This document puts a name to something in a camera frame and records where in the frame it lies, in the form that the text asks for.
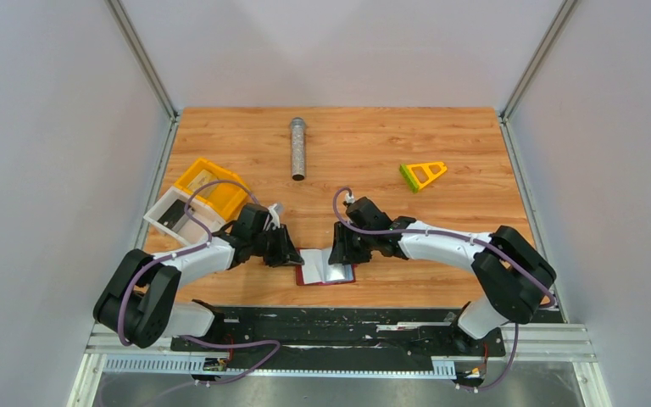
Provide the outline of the red leather card holder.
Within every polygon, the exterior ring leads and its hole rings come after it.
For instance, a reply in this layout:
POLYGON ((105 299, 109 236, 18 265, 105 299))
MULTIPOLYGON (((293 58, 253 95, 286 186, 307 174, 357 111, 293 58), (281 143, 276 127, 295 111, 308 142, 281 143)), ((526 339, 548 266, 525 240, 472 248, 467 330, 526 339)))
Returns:
POLYGON ((329 263, 331 248, 300 248, 303 264, 295 270, 298 286, 327 286, 356 281, 354 266, 329 263))

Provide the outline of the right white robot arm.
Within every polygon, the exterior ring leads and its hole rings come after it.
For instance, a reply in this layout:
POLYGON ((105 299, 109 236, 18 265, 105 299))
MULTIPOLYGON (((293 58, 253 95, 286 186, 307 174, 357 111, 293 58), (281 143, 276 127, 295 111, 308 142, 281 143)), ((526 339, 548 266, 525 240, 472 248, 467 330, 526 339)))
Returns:
POLYGON ((469 302, 453 323, 455 334, 480 340, 512 322, 528 324, 539 309, 554 307, 556 271, 513 227, 465 232, 428 225, 413 217, 389 217, 367 197, 338 190, 330 263, 361 265, 374 252, 384 257, 423 260, 472 273, 483 295, 469 302))

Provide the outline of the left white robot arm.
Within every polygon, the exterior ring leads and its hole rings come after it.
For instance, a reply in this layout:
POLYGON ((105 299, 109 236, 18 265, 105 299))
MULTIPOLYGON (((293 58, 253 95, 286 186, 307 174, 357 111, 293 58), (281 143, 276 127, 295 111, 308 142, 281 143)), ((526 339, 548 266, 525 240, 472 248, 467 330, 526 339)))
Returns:
POLYGON ((98 297, 94 320, 115 332, 124 346, 149 348, 162 337, 206 336, 216 313, 201 301, 177 302, 182 287, 252 257, 269 267, 303 265, 287 226, 275 216, 270 208, 247 203, 235 220, 201 243, 160 254, 132 249, 98 297))

